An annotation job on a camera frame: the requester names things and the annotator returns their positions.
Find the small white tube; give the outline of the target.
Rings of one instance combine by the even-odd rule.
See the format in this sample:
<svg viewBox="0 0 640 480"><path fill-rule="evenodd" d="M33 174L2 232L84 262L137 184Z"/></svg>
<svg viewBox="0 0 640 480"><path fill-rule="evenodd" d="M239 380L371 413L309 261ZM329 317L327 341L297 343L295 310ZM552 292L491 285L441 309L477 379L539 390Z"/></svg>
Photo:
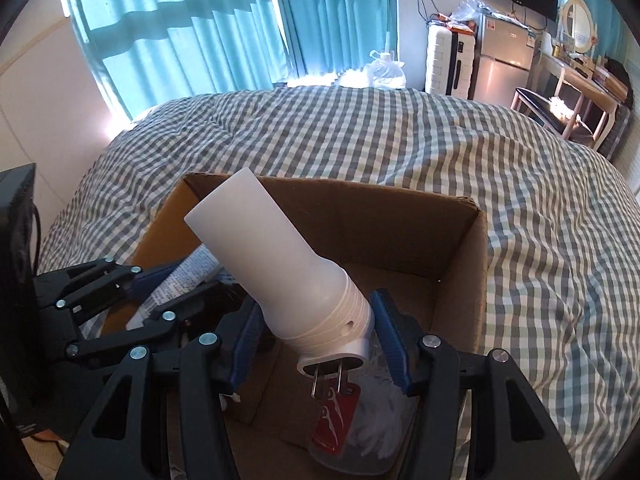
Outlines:
<svg viewBox="0 0 640 480"><path fill-rule="evenodd" d="M191 255L169 270L153 271L144 280L145 285L150 285L150 292L143 294L142 304L127 322L126 330L142 327L144 321L160 306L192 292L199 284L219 274L223 268L219 260L201 244Z"/></svg>

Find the white plug-in night light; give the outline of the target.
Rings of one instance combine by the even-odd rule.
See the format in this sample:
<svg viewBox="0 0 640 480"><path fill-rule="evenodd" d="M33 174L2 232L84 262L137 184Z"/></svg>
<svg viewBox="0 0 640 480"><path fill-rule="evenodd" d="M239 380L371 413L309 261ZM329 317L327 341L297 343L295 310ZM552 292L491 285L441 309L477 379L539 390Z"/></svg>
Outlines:
<svg viewBox="0 0 640 480"><path fill-rule="evenodd" d="M319 256L257 177L238 171L203 198L186 225L259 304L274 336L312 379L348 373L369 359L373 312L348 273Z"/></svg>

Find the clear floss pick jar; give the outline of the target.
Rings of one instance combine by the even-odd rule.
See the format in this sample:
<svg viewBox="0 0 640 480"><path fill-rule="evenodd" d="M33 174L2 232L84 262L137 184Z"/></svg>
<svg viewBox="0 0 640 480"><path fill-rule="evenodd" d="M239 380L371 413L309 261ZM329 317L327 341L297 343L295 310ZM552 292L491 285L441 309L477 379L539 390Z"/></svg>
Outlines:
<svg viewBox="0 0 640 480"><path fill-rule="evenodd" d="M308 451L322 466L355 476L389 472L404 444L416 400L393 383L378 338L370 341L368 364L348 374L341 394L337 380L326 387Z"/></svg>

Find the brown cardboard box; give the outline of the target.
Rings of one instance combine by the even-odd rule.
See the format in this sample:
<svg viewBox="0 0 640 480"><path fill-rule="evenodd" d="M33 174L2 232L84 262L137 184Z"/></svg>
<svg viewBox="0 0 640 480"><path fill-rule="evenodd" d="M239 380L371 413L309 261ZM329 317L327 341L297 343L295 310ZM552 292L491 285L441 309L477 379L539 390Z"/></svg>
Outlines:
<svg viewBox="0 0 640 480"><path fill-rule="evenodd" d="M244 479L390 479L416 404L396 387L371 295L462 351L480 344L487 217L472 200L337 180L191 174L132 255L144 268L205 245L262 308L228 433Z"/></svg>

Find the checkered grey bed quilt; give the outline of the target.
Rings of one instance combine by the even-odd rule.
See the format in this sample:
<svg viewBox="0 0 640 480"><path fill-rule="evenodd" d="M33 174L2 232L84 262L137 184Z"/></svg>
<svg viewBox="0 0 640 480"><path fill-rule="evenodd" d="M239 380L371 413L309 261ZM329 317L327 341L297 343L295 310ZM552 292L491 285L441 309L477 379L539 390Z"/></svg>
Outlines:
<svg viewBox="0 0 640 480"><path fill-rule="evenodd" d="M242 168L474 200L488 217L482 348L513 353L582 478L612 463L639 419L639 206L603 157L512 110L416 90L173 100L82 178L41 270L129 259L181 177Z"/></svg>

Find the large teal window curtain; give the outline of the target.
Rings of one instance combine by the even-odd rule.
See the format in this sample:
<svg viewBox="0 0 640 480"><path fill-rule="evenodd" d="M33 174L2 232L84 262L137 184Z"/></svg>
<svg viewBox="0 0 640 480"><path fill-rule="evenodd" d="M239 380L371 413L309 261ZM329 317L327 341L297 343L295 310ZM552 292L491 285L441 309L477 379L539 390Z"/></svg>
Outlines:
<svg viewBox="0 0 640 480"><path fill-rule="evenodd" d="M288 78L274 0L63 0L111 110L270 90Z"/></svg>

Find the clear water jug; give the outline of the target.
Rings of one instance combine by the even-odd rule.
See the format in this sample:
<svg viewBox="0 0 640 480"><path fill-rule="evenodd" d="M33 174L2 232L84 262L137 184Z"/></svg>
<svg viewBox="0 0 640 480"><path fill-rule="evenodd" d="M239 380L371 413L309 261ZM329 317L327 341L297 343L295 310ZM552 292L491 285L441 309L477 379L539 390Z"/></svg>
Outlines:
<svg viewBox="0 0 640 480"><path fill-rule="evenodd" d="M370 52L371 62L364 71L367 74L369 86L383 90L400 90L406 88L406 74L404 62L395 61L390 52Z"/></svg>

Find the middle teal curtain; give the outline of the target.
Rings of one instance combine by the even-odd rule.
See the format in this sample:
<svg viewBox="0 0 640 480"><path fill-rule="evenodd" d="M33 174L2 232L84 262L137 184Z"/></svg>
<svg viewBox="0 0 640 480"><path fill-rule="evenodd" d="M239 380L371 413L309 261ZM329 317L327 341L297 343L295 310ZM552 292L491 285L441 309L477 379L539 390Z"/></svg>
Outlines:
<svg viewBox="0 0 640 480"><path fill-rule="evenodd" d="M293 75L361 70L397 52L397 0L278 0Z"/></svg>

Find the black cushioned stool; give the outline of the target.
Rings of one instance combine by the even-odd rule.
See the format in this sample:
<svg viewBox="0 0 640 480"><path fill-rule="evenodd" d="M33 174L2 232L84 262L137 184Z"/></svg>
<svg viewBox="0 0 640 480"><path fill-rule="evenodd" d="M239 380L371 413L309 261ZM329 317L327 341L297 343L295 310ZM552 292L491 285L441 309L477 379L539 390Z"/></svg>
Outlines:
<svg viewBox="0 0 640 480"><path fill-rule="evenodd" d="M523 87L515 89L511 108L558 136L564 136L565 129L574 115L574 110L568 108L557 96L544 98L535 91ZM593 133L579 114L575 117L573 129L567 140L584 145L593 144Z"/></svg>

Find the white suitcase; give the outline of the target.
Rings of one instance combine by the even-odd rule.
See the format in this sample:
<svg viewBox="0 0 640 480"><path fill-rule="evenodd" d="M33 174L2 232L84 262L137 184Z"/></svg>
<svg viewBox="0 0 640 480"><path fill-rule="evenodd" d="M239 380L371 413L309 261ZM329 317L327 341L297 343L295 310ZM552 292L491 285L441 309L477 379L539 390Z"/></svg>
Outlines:
<svg viewBox="0 0 640 480"><path fill-rule="evenodd" d="M427 25L424 90L467 99L471 88L475 36L468 26L431 21Z"/></svg>

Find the white dressing table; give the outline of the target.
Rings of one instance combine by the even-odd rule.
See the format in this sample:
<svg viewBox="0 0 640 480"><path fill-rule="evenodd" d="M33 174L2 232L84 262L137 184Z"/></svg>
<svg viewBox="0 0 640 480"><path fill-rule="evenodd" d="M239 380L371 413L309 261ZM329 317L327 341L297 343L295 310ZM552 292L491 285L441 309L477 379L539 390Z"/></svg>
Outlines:
<svg viewBox="0 0 640 480"><path fill-rule="evenodd" d="M567 64L560 58L540 52L536 65L536 76L543 72L555 76L556 82L553 96L558 98L564 86L570 86L578 92L578 99L575 106L568 113L565 127L561 130L561 136L565 140L570 140L572 133L569 126L574 126L578 117L585 119L593 107L597 107L601 112L601 117L597 127L592 130L590 148L597 151L610 135L616 124L616 114L624 106L628 88L616 77L611 76L607 70L599 66L594 66L593 73L605 74L608 80L614 82L615 90L623 90L622 94L612 93L597 79L586 77L585 66L577 67Z"/></svg>

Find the silver mini fridge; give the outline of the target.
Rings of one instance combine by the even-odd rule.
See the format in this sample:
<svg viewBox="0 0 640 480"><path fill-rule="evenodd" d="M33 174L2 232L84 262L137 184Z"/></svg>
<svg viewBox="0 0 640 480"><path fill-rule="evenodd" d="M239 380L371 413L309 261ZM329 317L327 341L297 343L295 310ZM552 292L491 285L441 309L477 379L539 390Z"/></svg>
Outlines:
<svg viewBox="0 0 640 480"><path fill-rule="evenodd" d="M520 22L482 14L477 23L471 99L509 107L515 89L527 84L535 39Z"/></svg>

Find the black bag on table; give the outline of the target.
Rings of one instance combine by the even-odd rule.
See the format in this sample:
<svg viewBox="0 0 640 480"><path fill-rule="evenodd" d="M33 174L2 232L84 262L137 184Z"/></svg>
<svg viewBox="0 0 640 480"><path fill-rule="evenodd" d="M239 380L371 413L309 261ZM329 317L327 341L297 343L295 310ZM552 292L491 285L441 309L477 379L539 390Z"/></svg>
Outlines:
<svg viewBox="0 0 640 480"><path fill-rule="evenodd" d="M627 88L625 104L626 107L632 107L632 104L634 104L634 89L625 66L621 62L614 60L614 58L606 58L604 68Z"/></svg>

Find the right teal curtain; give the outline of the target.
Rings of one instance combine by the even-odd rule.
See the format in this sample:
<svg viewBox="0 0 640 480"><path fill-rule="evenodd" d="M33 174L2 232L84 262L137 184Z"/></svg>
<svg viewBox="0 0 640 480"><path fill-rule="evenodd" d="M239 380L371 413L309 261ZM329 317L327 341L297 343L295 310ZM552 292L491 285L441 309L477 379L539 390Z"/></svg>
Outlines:
<svg viewBox="0 0 640 480"><path fill-rule="evenodd" d="M598 26L595 56L605 56L623 63L628 44L628 27L611 0L584 0L594 24Z"/></svg>

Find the white oval vanity mirror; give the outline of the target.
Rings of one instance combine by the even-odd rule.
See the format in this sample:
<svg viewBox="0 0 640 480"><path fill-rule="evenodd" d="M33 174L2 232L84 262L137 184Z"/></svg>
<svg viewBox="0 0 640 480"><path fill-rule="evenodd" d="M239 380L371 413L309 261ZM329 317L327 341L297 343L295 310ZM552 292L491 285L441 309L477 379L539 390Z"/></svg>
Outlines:
<svg viewBox="0 0 640 480"><path fill-rule="evenodd" d="M574 41L574 50L585 54L598 42L597 24L585 0L567 0L561 8L561 30Z"/></svg>

